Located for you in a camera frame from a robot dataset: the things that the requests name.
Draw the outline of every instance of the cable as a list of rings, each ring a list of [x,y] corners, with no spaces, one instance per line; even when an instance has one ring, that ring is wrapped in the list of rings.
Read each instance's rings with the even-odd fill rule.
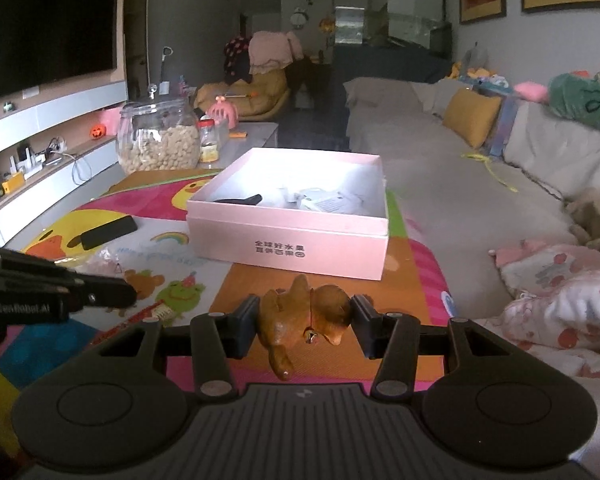
[[[487,171],[489,172],[489,174],[493,178],[495,178],[500,184],[502,184],[504,187],[506,187],[510,192],[513,192],[513,193],[518,192],[518,188],[510,186],[509,184],[507,184],[504,180],[502,180],[499,176],[497,176],[493,172],[493,169],[491,169],[491,159],[488,156],[481,155],[480,153],[464,153],[461,156],[462,156],[462,158],[469,158],[471,160],[477,160],[478,162],[482,162],[484,164],[484,167],[487,168]]]
[[[49,145],[48,145],[47,149],[48,150],[55,150],[55,151],[59,152],[60,148],[62,148],[63,144],[64,144],[64,146],[66,148],[66,141],[64,140],[64,137],[61,137],[61,136],[53,137],[49,141]]]
[[[89,161],[86,158],[82,158],[82,160],[86,163],[87,167],[89,168],[89,177],[82,178],[82,176],[80,175],[80,167],[78,167],[78,159],[76,157],[74,157],[70,153],[61,153],[61,152],[56,152],[55,150],[51,150],[51,153],[55,153],[56,155],[68,156],[70,159],[73,160],[74,166],[71,169],[71,180],[74,181],[74,184],[76,186],[80,186],[81,184],[84,184],[85,182],[87,182],[88,180],[91,180],[93,178],[93,170],[91,169],[91,165],[89,164]],[[78,179],[80,180],[80,182],[75,181],[75,173],[77,173]]]

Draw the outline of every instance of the jar lid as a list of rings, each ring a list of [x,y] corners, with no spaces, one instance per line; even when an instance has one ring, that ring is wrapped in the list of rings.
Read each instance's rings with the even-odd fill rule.
[[[187,102],[183,97],[173,97],[168,95],[160,96],[155,99],[146,98],[127,103],[122,110],[120,110],[120,115],[122,117],[133,117],[136,115],[153,114],[170,108],[183,108],[186,103]]]

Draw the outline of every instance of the food in jar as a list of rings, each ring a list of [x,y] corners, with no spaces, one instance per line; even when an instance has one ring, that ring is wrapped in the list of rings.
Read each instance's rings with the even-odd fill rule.
[[[138,130],[136,140],[119,146],[118,160],[126,174],[146,170],[194,168],[200,156],[195,126]]]

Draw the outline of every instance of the glass jar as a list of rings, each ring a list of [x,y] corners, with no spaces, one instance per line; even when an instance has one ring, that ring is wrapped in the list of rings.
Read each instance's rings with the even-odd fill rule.
[[[216,122],[204,116],[198,123],[200,128],[200,163],[209,164],[220,158],[220,147]]]
[[[154,86],[150,86],[152,97]],[[126,174],[195,168],[200,158],[200,134],[186,100],[152,97],[128,103],[120,112],[116,139],[120,166]]]

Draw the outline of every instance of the blanket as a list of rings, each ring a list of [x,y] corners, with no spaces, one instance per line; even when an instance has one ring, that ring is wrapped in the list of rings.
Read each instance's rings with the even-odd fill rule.
[[[0,345],[0,444],[11,455],[19,446],[10,425],[11,406],[18,392],[62,365],[108,333],[134,319],[168,306],[176,317],[168,325],[186,325],[205,312],[230,312],[250,293],[288,288],[295,273],[244,266],[197,257],[189,245],[186,202],[217,174],[210,171],[150,186],[107,194],[70,212],[30,243],[25,252],[62,261],[83,272],[120,276],[138,292],[136,306],[125,310],[85,309],[62,325],[10,327]],[[446,325],[451,298],[438,264],[421,242],[415,224],[398,209],[388,193],[390,240],[380,282],[308,276],[310,286],[334,283],[347,294],[368,294],[380,312],[403,311],[423,324]],[[138,230],[90,251],[76,243],[78,236],[105,222],[133,215]],[[292,349],[296,383],[360,382],[368,390],[379,362],[362,357],[351,329],[340,346],[325,341]],[[266,353],[254,341],[241,361],[230,362],[238,387],[247,383],[278,382]],[[442,358],[426,356],[418,363],[417,389],[427,388],[444,373]],[[167,375],[182,389],[193,389],[190,358],[168,359]]]
[[[566,375],[600,378],[600,252],[524,240],[493,256],[517,299],[478,322]]]

